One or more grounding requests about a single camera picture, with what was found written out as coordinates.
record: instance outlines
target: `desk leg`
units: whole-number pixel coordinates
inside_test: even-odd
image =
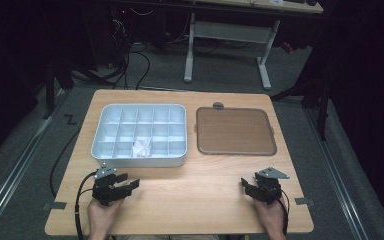
[[[195,34],[195,13],[191,13],[191,24],[189,29],[189,48],[188,55],[186,56],[185,66],[185,82],[192,81],[192,70],[193,70],[193,40]]]
[[[264,49],[263,56],[257,58],[258,69],[260,70],[261,81],[263,82],[263,88],[265,90],[271,89],[269,75],[267,74],[266,61],[269,56],[270,49],[273,45],[274,38],[276,37],[277,29],[279,28],[280,21],[274,22],[273,27],[270,31],[269,38]]]

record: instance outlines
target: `black cable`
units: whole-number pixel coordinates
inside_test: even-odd
[[[54,184],[53,184],[53,176],[54,176],[54,172],[55,172],[55,169],[57,167],[57,164],[58,162],[61,160],[62,158],[62,155],[64,154],[65,150],[67,150],[68,146],[70,145],[71,141],[73,141],[73,139],[77,136],[77,134],[79,134],[80,132],[80,129],[82,129],[81,127],[73,134],[73,136],[70,138],[70,140],[68,140],[68,142],[65,144],[64,148],[62,149],[62,151],[60,152],[57,160],[55,161],[54,163],[54,166],[52,167],[52,170],[51,170],[51,175],[49,176],[49,187],[51,188],[51,192],[52,192],[52,195],[54,196],[54,198],[57,196],[57,194],[55,193],[55,189],[54,189]]]
[[[82,195],[82,188],[85,182],[92,176],[94,176],[96,172],[89,173],[82,181],[79,187],[79,191],[77,192],[76,197],[76,205],[74,206],[74,219],[76,221],[76,229],[77,229],[77,237],[79,240],[83,240],[83,232],[82,232],[82,225],[80,224],[80,206],[79,206],[79,199],[80,195]]]
[[[145,78],[145,76],[148,74],[149,72],[149,68],[151,66],[151,62],[149,61],[149,58],[147,56],[145,56],[144,54],[140,53],[140,52],[137,52],[136,54],[139,54],[141,55],[142,57],[144,57],[146,59],[146,61],[148,62],[148,67],[146,69],[146,72],[143,74],[142,78],[138,81],[138,83],[136,84],[136,90],[139,90],[139,85],[140,83],[142,82],[142,80]]]

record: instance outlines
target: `human arm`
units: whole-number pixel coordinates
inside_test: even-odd
[[[102,205],[98,200],[92,198],[87,207],[90,225],[90,240],[103,240],[111,229],[118,209],[124,199],[111,202],[109,206]]]
[[[274,201],[267,205],[255,198],[252,199],[257,209],[258,221],[269,235],[270,240],[285,240],[286,236],[283,233],[283,224],[285,211],[279,202]]]

